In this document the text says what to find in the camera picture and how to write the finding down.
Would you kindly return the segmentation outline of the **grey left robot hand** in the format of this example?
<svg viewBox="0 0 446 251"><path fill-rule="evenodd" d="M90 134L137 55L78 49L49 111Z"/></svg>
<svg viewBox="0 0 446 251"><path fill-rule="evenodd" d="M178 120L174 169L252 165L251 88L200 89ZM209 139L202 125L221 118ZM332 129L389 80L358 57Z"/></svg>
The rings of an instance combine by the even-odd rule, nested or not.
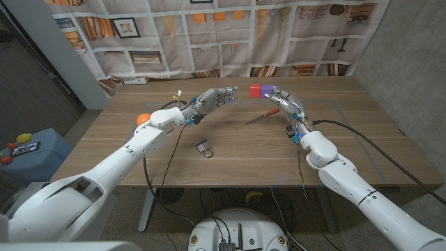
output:
<svg viewBox="0 0 446 251"><path fill-rule="evenodd" d="M233 92L237 90L237 86L211 88L198 98L191 99L189 104L180 109L186 124L199 124L206 115L214 112L216 108L234 101Z"/></svg>

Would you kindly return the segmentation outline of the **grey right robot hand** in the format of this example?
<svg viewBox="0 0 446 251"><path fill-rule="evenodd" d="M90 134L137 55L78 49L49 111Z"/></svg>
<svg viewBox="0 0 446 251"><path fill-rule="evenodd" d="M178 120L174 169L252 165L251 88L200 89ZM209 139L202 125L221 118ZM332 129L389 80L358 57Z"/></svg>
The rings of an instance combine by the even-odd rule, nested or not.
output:
<svg viewBox="0 0 446 251"><path fill-rule="evenodd" d="M267 93L263 97L277 104L285 112L286 119L299 134L306 135L314 130L302 102L295 95L273 86L272 93Z"/></svg>

